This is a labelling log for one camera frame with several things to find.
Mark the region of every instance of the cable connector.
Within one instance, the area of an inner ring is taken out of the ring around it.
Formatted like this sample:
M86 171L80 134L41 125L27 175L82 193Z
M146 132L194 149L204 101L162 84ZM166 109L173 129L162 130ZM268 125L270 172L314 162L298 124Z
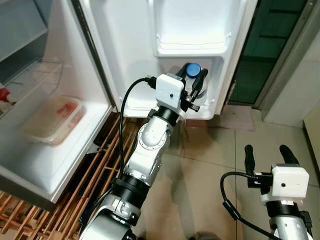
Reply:
M228 211L228 213L231 215L233 220L238 220L241 218L240 213L237 211L235 206L229 201L229 199L226 199L222 205L225 207L225 209Z
M248 188L262 188L272 186L274 177L270 172L255 172L251 178L248 178Z
M312 221L309 212L300 211L301 218L304 221L304 224L307 228L312 228Z
M157 84L157 78L155 76L147 76L145 78L145 81L148 83L148 85L152 89L156 89L156 84Z

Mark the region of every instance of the wall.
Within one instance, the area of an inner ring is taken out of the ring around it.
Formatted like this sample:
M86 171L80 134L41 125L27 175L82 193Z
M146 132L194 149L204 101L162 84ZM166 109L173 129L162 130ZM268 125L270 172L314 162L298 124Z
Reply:
M320 32L263 119L302 128L305 116L320 101Z
M320 168L320 101L304 119L316 162Z

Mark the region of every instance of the door frame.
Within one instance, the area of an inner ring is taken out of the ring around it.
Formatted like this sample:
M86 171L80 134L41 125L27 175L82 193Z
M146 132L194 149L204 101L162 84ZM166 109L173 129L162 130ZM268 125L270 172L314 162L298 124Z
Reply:
M320 1L308 0L276 64L256 101L251 106L260 109L264 118L307 52L320 30Z

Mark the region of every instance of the floor tile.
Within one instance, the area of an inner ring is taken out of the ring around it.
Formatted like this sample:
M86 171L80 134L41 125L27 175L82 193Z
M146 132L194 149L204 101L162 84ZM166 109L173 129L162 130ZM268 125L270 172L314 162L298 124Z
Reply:
M245 169L245 146L253 146L255 170L269 172L271 164L284 163L280 154L281 144L287 145L300 165L310 175L309 184L319 186L316 170L302 128L284 126L257 121L255 131L235 131L235 165L237 169Z
M236 177L237 210L249 222L270 231L267 209L260 202L260 190L247 187L247 180ZM304 204L299 207L302 211L309 211L312 219L313 239L320 239L320 188L309 186ZM237 240L266 240L267 237L237 222Z
M235 132L218 127L186 127L180 122L167 153L234 168Z
M198 231L236 238L236 223L222 205L220 177L231 168L164 154L159 174L133 232L149 240L185 240ZM235 178L225 183L236 200Z

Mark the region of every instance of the blue bottle cap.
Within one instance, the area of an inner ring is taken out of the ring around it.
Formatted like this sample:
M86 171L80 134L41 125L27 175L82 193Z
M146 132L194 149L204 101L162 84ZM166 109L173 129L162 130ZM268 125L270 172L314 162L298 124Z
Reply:
M186 67L186 74L191 79L195 79L200 72L201 67L198 63L189 63L189 65Z

